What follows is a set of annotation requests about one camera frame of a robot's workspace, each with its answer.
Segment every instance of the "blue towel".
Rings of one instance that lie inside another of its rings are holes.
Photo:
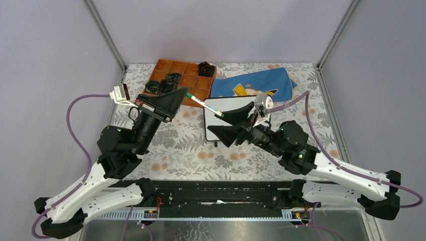
[[[210,97],[256,95],[267,92],[273,101],[285,101],[293,97],[297,84],[284,68],[276,68],[226,79],[215,79]]]

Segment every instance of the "wooden tray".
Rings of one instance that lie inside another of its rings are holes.
[[[188,88],[189,93],[201,100],[205,100],[210,96],[211,84],[216,77],[216,68],[212,77],[203,77],[198,75],[198,64],[159,59],[149,80],[161,81],[165,79],[167,74],[171,73],[181,74],[178,88]],[[145,89],[143,94],[156,95],[147,93]],[[202,108],[201,105],[188,98],[185,98],[182,104]]]

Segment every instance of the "floral tablecloth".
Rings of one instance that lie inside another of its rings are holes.
[[[125,81],[131,99],[143,91],[145,83],[155,64],[131,64]],[[293,98],[306,90],[309,95],[309,114],[313,127],[325,149],[335,158],[339,158],[335,137],[331,129],[329,115],[325,109],[323,97],[312,64],[215,64],[216,78],[227,78],[253,73],[271,68],[284,67],[298,84],[293,90]],[[112,125],[132,127],[127,117],[129,108],[118,105]],[[310,133],[304,112],[304,100],[284,111],[272,115],[272,129],[288,120],[296,120]],[[309,143],[316,146],[312,137]],[[292,180],[303,176],[288,173],[278,164],[279,158],[247,142],[230,148],[204,138],[202,108],[182,105],[171,123],[162,123],[151,142],[149,153],[143,156],[142,163],[127,176],[134,180],[147,177],[157,180]]]

